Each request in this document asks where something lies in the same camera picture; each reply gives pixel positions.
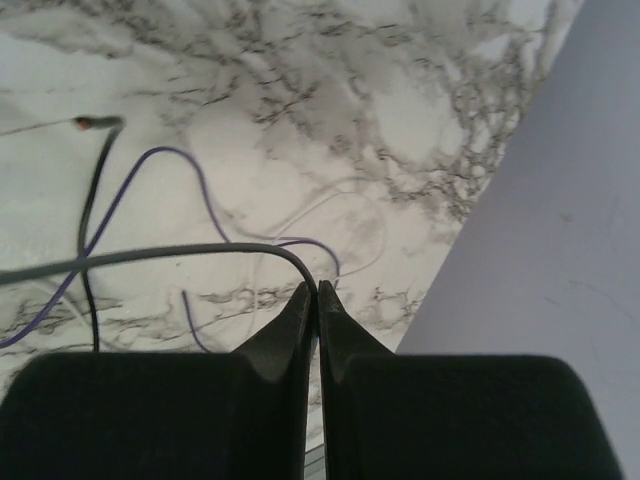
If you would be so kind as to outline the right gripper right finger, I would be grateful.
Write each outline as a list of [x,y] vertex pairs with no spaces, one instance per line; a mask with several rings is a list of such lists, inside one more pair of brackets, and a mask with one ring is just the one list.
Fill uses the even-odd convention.
[[539,355],[397,355],[318,288],[330,479],[618,479],[584,384]]

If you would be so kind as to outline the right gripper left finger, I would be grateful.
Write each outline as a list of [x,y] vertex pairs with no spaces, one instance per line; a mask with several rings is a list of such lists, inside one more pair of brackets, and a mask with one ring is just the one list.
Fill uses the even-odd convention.
[[311,293],[229,353],[53,353],[1,404],[5,479],[299,479]]

